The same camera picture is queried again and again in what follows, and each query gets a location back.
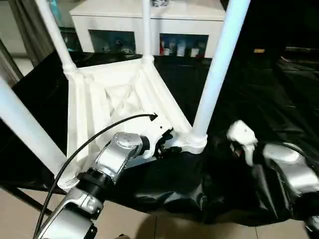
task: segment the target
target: white plastic frame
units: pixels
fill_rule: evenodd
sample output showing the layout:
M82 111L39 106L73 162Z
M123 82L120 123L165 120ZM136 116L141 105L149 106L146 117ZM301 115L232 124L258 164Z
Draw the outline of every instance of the white plastic frame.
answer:
M119 117L123 118L127 114L137 114L138 112L132 112L136 109L143 113L157 113L169 120L174 127L174 138L167 142L166 146L181 146L184 151L192 153L203 151L207 143L207 128L250 0L229 2L193 128L153 65L150 45L150 0L143 0L144 55L142 59L79 69L76 68L67 51L46 0L36 0L36 3L69 80L68 155L113 120L119 120ZM1 103L7 103L6 107L0 107L1 118L56 175L66 158L13 91L3 84L2 79L0 82L0 96L7 100L1 101ZM132 120L114 130L141 133L147 130L145 125L143 120ZM78 155L59 181L61 188L69 189L74 186L76 172L82 165L81 160L99 150L113 133L114 131L111 131L96 140Z

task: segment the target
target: bottle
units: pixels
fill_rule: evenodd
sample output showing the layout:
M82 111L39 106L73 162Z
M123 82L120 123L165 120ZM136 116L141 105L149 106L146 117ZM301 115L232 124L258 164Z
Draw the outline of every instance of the bottle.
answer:
M164 42L164 56L169 56L169 55L170 55L169 45Z
M198 43L196 42L190 51L191 57L196 57L199 54Z
M172 38L169 42L170 56L176 55L176 40Z
M185 56L186 42L181 40L177 45L177 56Z

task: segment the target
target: glass cabinet door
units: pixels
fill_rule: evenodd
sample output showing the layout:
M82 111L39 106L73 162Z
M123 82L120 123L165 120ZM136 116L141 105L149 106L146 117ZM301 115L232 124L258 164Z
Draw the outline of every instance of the glass cabinet door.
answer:
M135 39L132 31L89 30L95 52L135 53Z

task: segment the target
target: black cable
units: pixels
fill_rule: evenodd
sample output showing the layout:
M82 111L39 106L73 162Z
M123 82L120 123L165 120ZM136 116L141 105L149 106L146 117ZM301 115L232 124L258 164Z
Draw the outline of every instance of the black cable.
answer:
M84 144L82 144L69 158L68 160L64 163L64 165L62 166L62 168L60 169L59 173L56 175L56 178L48 192L48 195L46 196L46 199L44 201L44 204L43 204L43 208L41 210L41 213L39 215L39 218L38 218L38 221L36 223L36 227L35 227L35 231L34 231L34 235L33 235L33 239L36 239L36 236L38 234L38 232L40 231L40 227L42 225L42 221L43 221L43 217L44 217L44 214L45 214L45 210L49 204L49 201L52 197L52 194L53 194L53 190L54 188L56 187L61 175L63 174L64 170L66 169L66 167L69 165L69 163L72 161L72 159L85 147L87 146L90 142L92 142L94 139L96 139L98 136L100 136L101 134L103 134L104 132L110 130L111 128L123 123L123 122L126 122L128 120L132 120L134 118L139 118L139 117L150 117L151 120L153 120L154 118L156 118L156 115L150 115L150 114L141 114L141 115L136 115L136 116L131 116L131 117L127 117L125 119L122 119L108 127L106 127L105 129L101 130L100 132L98 132L97 134L95 134L94 136L92 136L91 138L89 138Z

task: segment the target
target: white cabinet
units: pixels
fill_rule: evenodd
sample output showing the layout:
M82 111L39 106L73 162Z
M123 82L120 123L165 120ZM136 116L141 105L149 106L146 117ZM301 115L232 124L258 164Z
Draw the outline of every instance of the white cabinet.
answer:
M86 0L70 11L83 51L95 52L98 31L122 32L134 38L134 51L143 53L142 0ZM160 36L181 34L207 36L205 57L212 57L225 11L219 0L171 0L168 6L152 7L153 55L160 53Z

